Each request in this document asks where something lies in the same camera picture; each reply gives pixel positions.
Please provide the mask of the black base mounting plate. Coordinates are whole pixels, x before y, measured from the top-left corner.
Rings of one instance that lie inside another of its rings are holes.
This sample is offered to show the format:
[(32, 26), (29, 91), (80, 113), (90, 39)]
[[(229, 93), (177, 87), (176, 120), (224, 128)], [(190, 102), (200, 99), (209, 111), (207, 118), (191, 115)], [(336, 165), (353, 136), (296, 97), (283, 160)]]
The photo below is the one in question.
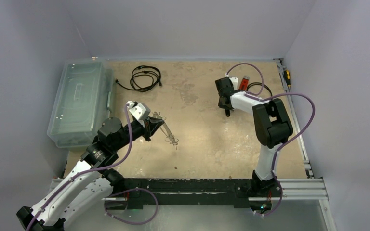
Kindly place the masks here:
[(145, 205), (211, 205), (271, 210), (282, 187), (274, 179), (147, 179), (127, 178), (105, 200), (111, 210), (143, 209)]

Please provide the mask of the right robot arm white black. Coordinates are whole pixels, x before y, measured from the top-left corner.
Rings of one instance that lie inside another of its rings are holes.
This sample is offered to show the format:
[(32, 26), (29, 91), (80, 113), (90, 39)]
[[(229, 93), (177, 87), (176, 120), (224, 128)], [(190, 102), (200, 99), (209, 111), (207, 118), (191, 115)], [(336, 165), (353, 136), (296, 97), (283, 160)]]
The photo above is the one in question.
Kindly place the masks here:
[(215, 81), (219, 95), (218, 107), (230, 116), (232, 110), (250, 114), (261, 144), (258, 164), (252, 173), (251, 189), (262, 196), (276, 184), (276, 165), (282, 145), (293, 134), (293, 127), (283, 101), (279, 98), (265, 100), (235, 89), (229, 77)]

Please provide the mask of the aluminium frame rail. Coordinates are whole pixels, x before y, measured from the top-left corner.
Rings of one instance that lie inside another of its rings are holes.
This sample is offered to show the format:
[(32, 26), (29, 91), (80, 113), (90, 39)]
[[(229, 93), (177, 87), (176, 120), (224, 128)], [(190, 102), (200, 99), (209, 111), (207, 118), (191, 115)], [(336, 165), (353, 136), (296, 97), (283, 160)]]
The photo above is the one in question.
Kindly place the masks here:
[[(315, 106), (312, 101), (312, 114), (309, 121), (303, 128), (299, 128), (297, 116), (295, 109), (293, 108), (291, 88), (286, 85), (283, 78), (283, 71), (287, 70), (286, 66), (283, 65), (282, 59), (274, 59), (277, 64), (277, 69), (279, 71), (280, 79), (282, 81), (283, 89), (285, 90), (284, 95), (287, 96), (290, 110), (292, 111), (292, 117), (294, 121), (294, 126), (297, 134), (292, 138), (292, 140), (298, 139), (301, 145), (301, 150), (303, 152), (303, 160), (305, 165), (305, 170), (309, 174), (308, 179), (280, 179), (278, 181), (278, 186), (274, 189), (281, 193), (281, 196), (277, 196), (278, 199), (285, 200), (327, 200), (328, 195), (325, 188), (325, 183), (323, 179), (315, 179), (314, 174), (308, 160), (307, 152), (304, 146), (304, 141), (302, 139), (302, 133), (309, 127), (315, 116)], [(218, 183), (246, 183), (251, 186), (251, 179), (141, 179), (141, 178), (130, 178), (126, 179), (128, 183), (139, 183), (144, 181), (148, 190), (151, 190), (151, 184), (156, 184), (160, 187), (161, 192), (156, 192), (155, 195), (159, 194), (203, 194), (203, 190), (208, 188), (208, 185), (214, 185)]]

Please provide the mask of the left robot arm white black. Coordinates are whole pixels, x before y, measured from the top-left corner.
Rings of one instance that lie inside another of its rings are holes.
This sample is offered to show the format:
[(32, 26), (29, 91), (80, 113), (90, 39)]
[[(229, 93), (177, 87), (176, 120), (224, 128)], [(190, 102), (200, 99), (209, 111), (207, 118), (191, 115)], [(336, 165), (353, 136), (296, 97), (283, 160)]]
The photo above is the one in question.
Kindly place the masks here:
[(118, 118), (106, 119), (94, 141), (86, 149), (70, 173), (41, 201), (32, 207), (20, 208), (16, 216), (26, 231), (63, 231), (73, 218), (102, 198), (138, 191), (128, 188), (126, 179), (114, 169), (118, 150), (143, 137), (151, 136), (165, 121), (146, 116), (128, 120), (122, 125)]

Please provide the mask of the red handled adjustable wrench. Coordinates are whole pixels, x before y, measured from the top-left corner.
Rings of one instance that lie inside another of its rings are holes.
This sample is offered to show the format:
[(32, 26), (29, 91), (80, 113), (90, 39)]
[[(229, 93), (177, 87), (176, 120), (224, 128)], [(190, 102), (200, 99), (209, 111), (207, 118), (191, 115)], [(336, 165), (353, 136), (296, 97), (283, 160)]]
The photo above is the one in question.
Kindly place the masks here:
[(248, 76), (244, 76), (240, 82), (238, 89), (241, 91), (246, 91), (249, 84), (249, 79), (250, 78)]

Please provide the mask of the yellow black screwdriver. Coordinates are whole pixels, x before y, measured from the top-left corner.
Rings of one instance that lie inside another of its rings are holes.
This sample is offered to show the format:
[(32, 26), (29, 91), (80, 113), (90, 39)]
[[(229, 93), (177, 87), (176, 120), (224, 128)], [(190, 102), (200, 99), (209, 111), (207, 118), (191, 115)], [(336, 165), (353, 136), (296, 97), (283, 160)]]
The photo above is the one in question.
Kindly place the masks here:
[(291, 87), (291, 76), (290, 76), (289, 70), (284, 70), (283, 71), (283, 78), (284, 78), (284, 80), (286, 82), (286, 85), (288, 87)]

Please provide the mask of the clear plastic storage bin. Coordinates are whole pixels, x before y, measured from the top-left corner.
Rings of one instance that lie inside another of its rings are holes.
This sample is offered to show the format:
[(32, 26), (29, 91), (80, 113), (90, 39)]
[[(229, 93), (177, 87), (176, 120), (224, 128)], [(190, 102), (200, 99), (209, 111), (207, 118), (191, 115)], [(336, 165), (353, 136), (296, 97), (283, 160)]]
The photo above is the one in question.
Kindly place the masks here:
[(58, 148), (92, 143), (111, 113), (112, 70), (103, 60), (66, 61), (47, 135)]

